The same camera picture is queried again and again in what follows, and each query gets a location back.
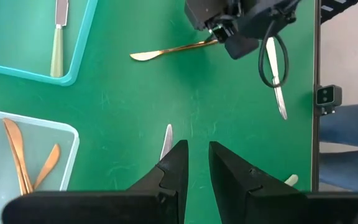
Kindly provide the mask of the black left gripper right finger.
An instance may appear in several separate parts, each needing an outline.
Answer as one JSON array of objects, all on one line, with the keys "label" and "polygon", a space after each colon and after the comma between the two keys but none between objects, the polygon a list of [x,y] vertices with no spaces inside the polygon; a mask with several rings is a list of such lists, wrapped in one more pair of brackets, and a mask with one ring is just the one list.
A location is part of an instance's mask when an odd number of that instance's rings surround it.
[{"label": "black left gripper right finger", "polygon": [[209,169],[222,223],[301,223],[301,192],[216,141],[209,143]]}]

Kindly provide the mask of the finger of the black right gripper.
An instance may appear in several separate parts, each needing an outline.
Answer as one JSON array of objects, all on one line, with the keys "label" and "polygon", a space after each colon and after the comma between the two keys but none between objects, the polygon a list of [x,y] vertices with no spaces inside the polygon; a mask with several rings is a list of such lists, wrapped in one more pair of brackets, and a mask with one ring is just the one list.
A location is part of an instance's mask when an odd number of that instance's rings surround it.
[{"label": "finger of the black right gripper", "polygon": [[216,39],[219,43],[225,43],[229,37],[227,22],[210,22],[208,24],[208,31],[212,39]]},{"label": "finger of the black right gripper", "polygon": [[226,30],[225,35],[225,49],[234,60],[242,58],[259,47],[258,39],[247,37],[240,32]]}]

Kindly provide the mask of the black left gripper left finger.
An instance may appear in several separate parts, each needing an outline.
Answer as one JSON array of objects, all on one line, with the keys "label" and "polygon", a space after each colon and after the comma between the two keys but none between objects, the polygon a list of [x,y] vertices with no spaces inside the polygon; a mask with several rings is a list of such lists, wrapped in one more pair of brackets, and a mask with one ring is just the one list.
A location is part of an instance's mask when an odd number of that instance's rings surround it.
[{"label": "black left gripper left finger", "polygon": [[128,190],[135,194],[135,223],[184,223],[188,195],[188,141],[178,141]]}]

